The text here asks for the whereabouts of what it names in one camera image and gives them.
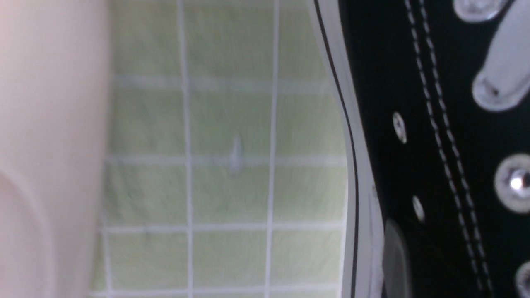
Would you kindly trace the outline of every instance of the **white rubber midsole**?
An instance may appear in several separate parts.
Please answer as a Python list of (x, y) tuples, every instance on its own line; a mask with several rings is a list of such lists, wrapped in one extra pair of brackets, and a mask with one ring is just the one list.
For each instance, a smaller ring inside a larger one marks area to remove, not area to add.
[[(328, 71), (330, 84), (333, 86), (334, 97), (340, 109), (345, 111), (342, 114), (342, 122), (348, 153), (349, 191), (342, 291), (339, 296), (343, 298), (381, 298), (383, 287), (383, 220), (377, 194), (373, 191), (375, 189), (374, 178), (368, 159), (368, 150), (342, 34), (339, 5), (337, 0), (317, 0), (317, 2), (319, 11), (317, 11), (317, 5), (314, 1), (308, 0), (313, 29), (324, 65)], [(355, 163), (357, 164), (358, 189), (356, 189), (354, 174)], [(357, 243), (355, 243), (356, 230), (358, 233)], [(355, 250), (357, 250), (356, 259), (354, 259)]]

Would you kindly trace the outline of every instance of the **white porcelain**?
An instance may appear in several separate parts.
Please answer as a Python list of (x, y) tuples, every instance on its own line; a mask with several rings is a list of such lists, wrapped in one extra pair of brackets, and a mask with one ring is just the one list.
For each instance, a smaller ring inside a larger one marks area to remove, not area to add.
[(4, 0), (0, 13), (0, 297), (85, 298), (107, 131), (107, 2)]

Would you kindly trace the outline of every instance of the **black trim line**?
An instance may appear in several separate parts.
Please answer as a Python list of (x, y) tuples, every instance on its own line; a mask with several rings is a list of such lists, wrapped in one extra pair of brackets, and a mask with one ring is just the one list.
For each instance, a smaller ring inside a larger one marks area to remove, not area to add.
[(354, 265), (353, 272), (351, 274), (351, 297), (355, 298), (355, 283), (357, 279), (357, 251), (358, 251), (358, 241), (359, 241), (359, 178), (357, 174), (357, 157), (355, 155), (355, 146), (354, 146), (354, 135), (351, 131), (350, 118), (346, 112), (346, 104), (344, 103), (344, 97), (342, 96), (342, 90), (340, 89), (339, 79), (337, 77), (337, 71), (335, 70), (335, 65), (333, 59), (331, 58), (331, 50), (328, 43), (328, 36), (326, 35), (326, 30), (324, 28), (324, 22), (322, 21), (322, 14), (320, 13), (320, 6), (318, 0), (314, 0), (316, 8), (316, 16), (319, 19), (320, 31), (322, 31), (322, 37), (324, 38), (324, 45), (326, 47), (326, 53), (328, 55), (328, 60), (330, 62), (331, 71), (333, 73), (333, 78), (335, 84), (337, 85), (337, 90), (339, 92), (340, 102), (342, 103), (342, 110), (346, 116), (346, 123), (348, 124), (348, 132), (350, 134), (351, 140), (351, 149), (354, 157), (354, 175), (355, 175), (355, 232), (354, 232)]

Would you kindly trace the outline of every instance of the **metal eyelet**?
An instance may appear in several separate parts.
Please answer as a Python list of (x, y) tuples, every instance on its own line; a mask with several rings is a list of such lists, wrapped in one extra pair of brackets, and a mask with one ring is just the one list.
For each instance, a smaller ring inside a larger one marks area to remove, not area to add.
[(530, 298), (530, 261), (524, 263), (517, 270), (515, 286), (520, 298)]
[(401, 143), (407, 143), (407, 130), (405, 129), (405, 121), (398, 112), (392, 115), (392, 123), (394, 124), (394, 131)]
[(453, 8), (463, 21), (478, 23), (496, 17), (507, 2), (508, 0), (453, 0)]
[(425, 223), (425, 212), (423, 211), (423, 206), (417, 196), (412, 197), (412, 207), (414, 207), (414, 213), (416, 213), (416, 217), (420, 223)]
[(530, 155), (515, 154), (504, 159), (495, 174), (495, 191), (510, 211), (530, 213)]

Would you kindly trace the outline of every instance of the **white stitching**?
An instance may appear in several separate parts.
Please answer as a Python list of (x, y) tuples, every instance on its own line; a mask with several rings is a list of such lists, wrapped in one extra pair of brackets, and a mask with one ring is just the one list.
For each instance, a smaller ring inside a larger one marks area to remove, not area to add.
[[(411, 6), (410, 6), (410, 0), (404, 0), (404, 1), (405, 1), (405, 6), (407, 7), (408, 18), (409, 18), (409, 21), (410, 21), (410, 24), (411, 24), (410, 30), (411, 30), (411, 33), (412, 33), (412, 37), (414, 39), (414, 50), (416, 52), (416, 64), (418, 65), (418, 71), (420, 73), (420, 77), (422, 78), (421, 81), (422, 81), (422, 84), (423, 84), (423, 92), (424, 92), (425, 97), (427, 99), (427, 111), (429, 113), (431, 126), (432, 126), (432, 128), (434, 130), (434, 136), (435, 136), (435, 139), (436, 139), (436, 143), (438, 145), (438, 153), (440, 155), (440, 158), (441, 158), (442, 162), (444, 163), (444, 173), (445, 173), (445, 176), (447, 177), (451, 192), (453, 193), (453, 196), (454, 196), (455, 204), (456, 204), (456, 207), (457, 207), (457, 210), (458, 210), (458, 222), (460, 223), (460, 226), (461, 226), (461, 229), (462, 229), (462, 233), (463, 233), (463, 237), (464, 237), (464, 241), (466, 242), (467, 254), (469, 255), (469, 258), (471, 260), (471, 268), (473, 269), (473, 272), (474, 272), (475, 277), (476, 277), (476, 284), (477, 284), (477, 287), (480, 290), (482, 290), (482, 283), (480, 281), (480, 276), (479, 276), (477, 265), (476, 265), (475, 253), (473, 252), (473, 249), (471, 247), (471, 240), (470, 240), (470, 237), (469, 237), (468, 227), (467, 227), (467, 225), (466, 225), (466, 223), (464, 221), (464, 216), (462, 214), (462, 203), (461, 203), (460, 198), (458, 196), (458, 193), (456, 191), (456, 187), (455, 187), (455, 184), (453, 182), (453, 178), (451, 176), (451, 171), (449, 170), (449, 167), (448, 167), (448, 164), (447, 164), (447, 159), (446, 159), (446, 156), (445, 156), (445, 153), (444, 153), (444, 149), (443, 149), (442, 144), (441, 144), (438, 126), (436, 125), (436, 121), (434, 119), (434, 114), (433, 114), (433, 111), (432, 111), (430, 93), (427, 90), (427, 82), (425, 80), (423, 80), (423, 78), (425, 77), (425, 74), (423, 72), (423, 65), (422, 65), (422, 62), (420, 60), (420, 57), (421, 57), (420, 48), (419, 48), (419, 46), (417, 46), (417, 44), (418, 44), (418, 34), (417, 34), (416, 28), (414, 26), (415, 25), (415, 20), (414, 20), (414, 16), (412, 15), (412, 10), (411, 10)], [(427, 12), (425, 11), (425, 8), (423, 7), (423, 0), (420, 0), (420, 4), (421, 4), (421, 10), (422, 10), (421, 13), (422, 13), (423, 19), (424, 19), (423, 27), (425, 28), (425, 31), (428, 34), (429, 28), (428, 28), (427, 22), (425, 21), (425, 19), (427, 17)], [(432, 41), (430, 40), (430, 38), (427, 39), (427, 43), (429, 44), (429, 46), (432, 46)], [(434, 50), (433, 50), (433, 48), (431, 48), (431, 59), (434, 56), (433, 53), (434, 53)], [(433, 69), (433, 75), (434, 75), (436, 81), (438, 82), (438, 71), (435, 68)], [(441, 100), (441, 96), (440, 96), (441, 88), (440, 89), (437, 88), (437, 91), (439, 91), (438, 96), (439, 96), (439, 98)], [(449, 129), (448, 129), (448, 120), (445, 123), (445, 126), (446, 126), (447, 130), (449, 131)]]
[(435, 50), (434, 50), (434, 44), (432, 43), (432, 40), (430, 38), (430, 29), (429, 29), (429, 24), (427, 23), (427, 11), (425, 9), (425, 3), (424, 3), (424, 0), (418, 0), (418, 1), (420, 3), (421, 15), (423, 17), (423, 28), (425, 29), (425, 33), (426, 33), (426, 41), (427, 41), (427, 45), (429, 46), (429, 49), (430, 49), (430, 58), (431, 58), (431, 62), (432, 62), (432, 74), (435, 77), (435, 86), (436, 86), (436, 92), (438, 93), (438, 102), (439, 102), (440, 107), (441, 107), (442, 112), (443, 112), (443, 118), (444, 118), (444, 124), (445, 124), (445, 128), (446, 128), (447, 137), (449, 138), (449, 141), (451, 142), (451, 146), (452, 146), (453, 152), (455, 153), (455, 157), (457, 159), (457, 166), (458, 166), (458, 171), (460, 173), (460, 179), (461, 179), (461, 182), (462, 182), (462, 185), (464, 187), (465, 194), (466, 194), (466, 202), (467, 202), (468, 207), (470, 208), (470, 216), (471, 216), (471, 220), (472, 220), (473, 225), (474, 225), (475, 235), (476, 235), (476, 237), (475, 237), (476, 247), (477, 247), (477, 249), (479, 251), (479, 254), (480, 254), (480, 257), (481, 257), (482, 268), (485, 269), (484, 270), (484, 275), (486, 276), (488, 289), (490, 291), (491, 296), (493, 296), (493, 286), (492, 286), (491, 278), (490, 278), (490, 275), (489, 275), (488, 264), (486, 263), (486, 259), (485, 259), (484, 247), (482, 246), (482, 241), (481, 241), (482, 238), (480, 236), (479, 225), (478, 225), (478, 222), (477, 222), (477, 219), (476, 219), (476, 214), (475, 214), (473, 200), (471, 198), (469, 186), (468, 186), (466, 178), (465, 178), (464, 168), (463, 168), (462, 162), (460, 160), (460, 153), (458, 152), (458, 149), (456, 148), (455, 139), (454, 139), (453, 133), (451, 132), (451, 129), (450, 129), (449, 118), (447, 116), (446, 106), (445, 106), (444, 99), (443, 99), (443, 93), (442, 93), (442, 89), (441, 89), (441, 86), (440, 86), (440, 82), (438, 80), (437, 60), (436, 60), (436, 55), (435, 55)]

